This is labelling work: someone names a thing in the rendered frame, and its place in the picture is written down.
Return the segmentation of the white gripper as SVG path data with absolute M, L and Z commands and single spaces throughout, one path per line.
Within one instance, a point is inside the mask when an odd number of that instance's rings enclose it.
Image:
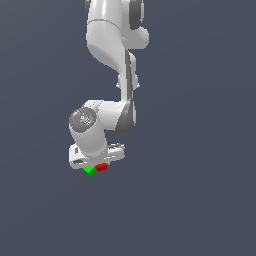
M 93 160 L 89 156 L 84 156 L 80 148 L 73 144 L 69 148 L 69 164 L 73 169 L 81 169 L 84 167 L 95 167 L 98 164 L 110 164 L 112 161 L 118 161 L 125 157 L 125 146 L 123 144 L 111 144 L 107 146 L 107 153 L 100 156 L 97 160 Z

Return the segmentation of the green cube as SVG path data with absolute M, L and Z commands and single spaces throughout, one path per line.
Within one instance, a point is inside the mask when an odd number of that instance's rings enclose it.
M 92 175 L 97 171 L 96 168 L 91 167 L 91 166 L 84 167 L 83 170 L 84 170 L 89 176 L 92 176 Z

